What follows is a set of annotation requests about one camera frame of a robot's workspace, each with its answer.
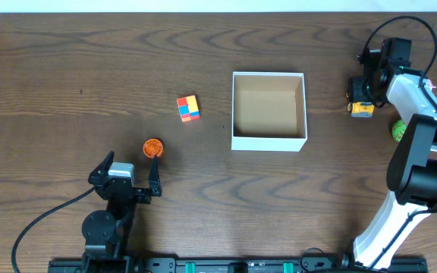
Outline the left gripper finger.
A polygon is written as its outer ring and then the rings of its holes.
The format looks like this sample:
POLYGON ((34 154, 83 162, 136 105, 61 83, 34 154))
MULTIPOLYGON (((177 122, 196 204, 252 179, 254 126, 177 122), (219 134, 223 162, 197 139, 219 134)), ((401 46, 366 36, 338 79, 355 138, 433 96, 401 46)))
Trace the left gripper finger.
POLYGON ((110 151, 108 155, 89 174, 88 182, 93 186, 102 186, 108 181, 108 172, 114 161, 115 153, 110 151))
POLYGON ((152 159, 152 165, 148 176, 148 183, 149 183, 149 188, 151 190, 151 196, 162 195, 162 185, 159 177, 158 162, 159 162, 159 157, 155 155, 152 159))

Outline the yellow grey toy truck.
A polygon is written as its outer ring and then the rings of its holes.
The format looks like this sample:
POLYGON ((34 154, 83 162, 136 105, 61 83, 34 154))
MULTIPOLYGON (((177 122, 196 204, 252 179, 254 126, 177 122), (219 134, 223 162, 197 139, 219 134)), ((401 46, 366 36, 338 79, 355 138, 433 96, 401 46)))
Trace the yellow grey toy truck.
POLYGON ((353 118, 371 118, 375 106, 371 102, 349 102, 347 111, 353 118))

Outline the green ball with red numbers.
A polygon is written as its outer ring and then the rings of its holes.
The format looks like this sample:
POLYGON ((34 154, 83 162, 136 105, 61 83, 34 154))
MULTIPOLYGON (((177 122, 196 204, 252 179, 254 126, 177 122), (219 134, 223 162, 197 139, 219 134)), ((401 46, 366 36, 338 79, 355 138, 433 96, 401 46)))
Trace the green ball with red numbers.
POLYGON ((391 127, 392 138, 396 142, 400 142, 406 129, 407 129, 407 125, 404 123, 403 120, 398 120, 394 122, 394 124, 391 127))

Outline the multicoloured puzzle cube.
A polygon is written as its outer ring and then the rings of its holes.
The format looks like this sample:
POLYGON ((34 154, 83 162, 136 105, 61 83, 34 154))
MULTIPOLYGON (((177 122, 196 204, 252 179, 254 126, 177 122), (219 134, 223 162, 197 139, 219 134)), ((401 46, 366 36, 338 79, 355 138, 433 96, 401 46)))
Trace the multicoloured puzzle cube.
POLYGON ((200 110, 195 95, 178 98, 177 105, 182 122, 185 123, 200 118, 200 110))

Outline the pink white duck toy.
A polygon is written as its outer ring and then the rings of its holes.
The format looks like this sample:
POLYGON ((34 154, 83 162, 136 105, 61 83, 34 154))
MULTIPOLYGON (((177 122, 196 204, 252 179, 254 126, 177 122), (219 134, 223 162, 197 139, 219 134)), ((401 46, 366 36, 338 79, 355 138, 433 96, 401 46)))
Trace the pink white duck toy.
POLYGON ((430 79, 427 80, 427 83, 428 83, 430 89, 436 89, 437 88, 437 86, 430 79))

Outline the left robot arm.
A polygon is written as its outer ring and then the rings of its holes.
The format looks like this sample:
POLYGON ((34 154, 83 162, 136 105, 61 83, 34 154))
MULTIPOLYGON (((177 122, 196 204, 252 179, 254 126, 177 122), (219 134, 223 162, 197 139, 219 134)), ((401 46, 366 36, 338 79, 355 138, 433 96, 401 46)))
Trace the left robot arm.
POLYGON ((89 214, 82 224, 85 253, 94 259, 114 259, 124 254, 138 204, 150 204, 162 195, 159 157, 152 157, 146 188, 134 186, 134 166, 114 161, 111 151, 90 172, 88 182, 107 202, 106 209, 89 214))

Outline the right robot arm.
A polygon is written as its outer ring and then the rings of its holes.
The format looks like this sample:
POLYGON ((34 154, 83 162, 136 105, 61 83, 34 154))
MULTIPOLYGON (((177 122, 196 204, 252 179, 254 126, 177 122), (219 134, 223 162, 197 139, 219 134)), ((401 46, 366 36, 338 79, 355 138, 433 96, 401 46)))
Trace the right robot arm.
POLYGON ((387 169, 388 194, 368 228, 353 242, 354 264, 386 270, 408 234, 437 213, 437 98, 421 70, 411 68, 411 41, 388 38, 358 59, 363 76, 352 77, 346 97, 355 118, 369 118, 390 104, 406 129, 387 169))

